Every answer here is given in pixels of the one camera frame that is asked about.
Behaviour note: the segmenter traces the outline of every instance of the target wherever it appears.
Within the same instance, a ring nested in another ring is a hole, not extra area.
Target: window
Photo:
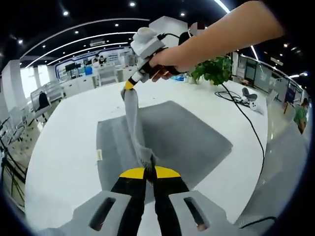
[[[21,80],[25,98],[28,99],[31,96],[31,92],[37,89],[34,68],[29,67],[21,69]]]
[[[39,81],[40,81],[41,86],[49,83],[49,74],[48,74],[48,68],[46,65],[38,66],[38,75],[39,75]]]

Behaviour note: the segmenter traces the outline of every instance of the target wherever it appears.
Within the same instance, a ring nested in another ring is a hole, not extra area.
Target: office floor
[[[52,108],[47,112],[46,117],[49,119],[49,116],[57,107],[58,103],[52,104]],[[287,119],[284,116],[284,108],[280,102],[274,101],[268,107],[268,141],[278,136],[289,124]],[[32,151],[34,149],[35,143],[45,126],[44,120],[39,119],[38,121],[34,120],[26,129],[23,134],[22,142],[15,142],[9,147],[9,151],[13,156],[14,160],[27,168],[29,165]],[[9,193],[12,192],[12,201],[18,205],[21,211],[24,211],[24,190],[25,185],[20,182],[17,178],[16,185],[12,185],[12,178],[8,173],[4,174],[4,184]]]

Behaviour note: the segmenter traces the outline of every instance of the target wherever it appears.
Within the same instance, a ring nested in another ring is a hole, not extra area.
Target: gray cloth
[[[135,97],[135,92],[125,94],[126,116],[97,125],[96,149],[102,152],[97,164],[103,190],[111,190],[122,172],[139,167],[137,157],[147,158],[152,153],[156,165],[179,172],[192,189],[229,154],[231,142],[185,108],[168,101],[138,109]],[[146,203],[153,199],[148,184]]]

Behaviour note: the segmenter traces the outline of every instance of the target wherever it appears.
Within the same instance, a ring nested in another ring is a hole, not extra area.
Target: gray mat
[[[138,116],[145,147],[152,149],[157,165],[179,172],[189,189],[231,151],[229,140],[175,102],[140,108]],[[96,149],[102,152],[97,166],[103,190],[111,190],[122,172],[139,167],[125,116],[98,123]],[[146,203],[153,199],[148,184]]]

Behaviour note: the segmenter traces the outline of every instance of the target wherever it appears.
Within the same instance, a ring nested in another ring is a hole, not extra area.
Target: human hand
[[[182,47],[176,46],[164,49],[163,51],[157,53],[151,58],[149,64],[151,67],[155,67],[156,65],[173,66],[179,72],[186,72],[191,68],[191,65],[189,65],[186,61],[187,59],[183,54]],[[171,76],[173,76],[171,73],[169,73],[165,68],[162,68],[153,76],[152,81],[156,82],[159,78],[167,80]]]

